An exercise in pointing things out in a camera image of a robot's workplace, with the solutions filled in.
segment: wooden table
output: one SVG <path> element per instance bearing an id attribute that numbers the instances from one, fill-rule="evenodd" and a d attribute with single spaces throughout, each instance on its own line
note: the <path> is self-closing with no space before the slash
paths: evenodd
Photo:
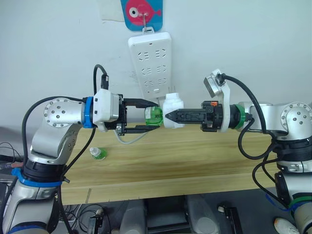
<path id="1" fill-rule="evenodd" d="M 81 129 L 71 159 L 80 151 L 91 130 Z M 64 204 L 254 189 L 252 170 L 259 161 L 246 159 L 237 148 L 239 132 L 204 133 L 198 125 L 181 129 L 159 128 L 131 145 L 119 143 L 112 131 L 97 133 L 90 147 L 104 147 L 108 156 L 97 161 L 89 150 L 69 170 L 63 183 Z M 127 135 L 130 140 L 137 135 Z M 263 153 L 270 138 L 245 134 L 250 155 Z M 267 165 L 273 175 L 275 164 Z M 257 178 L 265 187 L 274 184 L 261 169 Z"/>

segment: silver robotic arm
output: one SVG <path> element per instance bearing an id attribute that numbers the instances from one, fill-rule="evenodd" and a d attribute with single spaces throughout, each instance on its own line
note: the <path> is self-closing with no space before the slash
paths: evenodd
<path id="1" fill-rule="evenodd" d="M 253 102 L 230 105 L 230 89 L 226 79 L 241 86 Z M 253 178 L 257 168 L 268 162 L 268 154 L 275 152 L 277 159 L 273 161 L 280 170 L 275 174 L 275 179 L 272 178 L 278 195 L 276 199 L 290 209 L 301 234 L 312 234 L 311 107 L 302 102 L 259 104 L 244 84 L 219 70 L 205 78 L 204 84 L 211 97 L 220 101 L 204 101 L 202 109 L 178 109 L 166 117 L 177 123 L 200 124 L 201 130 L 205 132 L 225 132 L 228 128 L 239 130 L 238 147 L 241 153 L 250 159 L 264 158 L 254 169 Z M 252 157 L 244 152 L 241 140 L 246 131 L 272 136 L 272 143 L 266 153 Z"/>
<path id="2" fill-rule="evenodd" d="M 138 125 L 127 128 L 127 106 L 146 108 L 157 104 L 123 98 L 101 88 L 94 97 L 73 101 L 59 97 L 46 105 L 41 127 L 36 131 L 27 161 L 23 168 L 14 169 L 15 184 L 3 222 L 3 233 L 51 233 L 59 218 L 55 195 L 62 182 L 66 163 L 75 146 L 81 127 L 101 132 L 116 130 L 125 133 L 144 133 L 158 126 Z"/>

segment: power outlet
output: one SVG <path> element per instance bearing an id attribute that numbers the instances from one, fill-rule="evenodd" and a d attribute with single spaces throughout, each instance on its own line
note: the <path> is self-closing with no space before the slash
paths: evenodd
<path id="1" fill-rule="evenodd" d="M 167 32 L 129 38 L 129 49 L 145 99 L 171 90 L 171 37 Z"/>

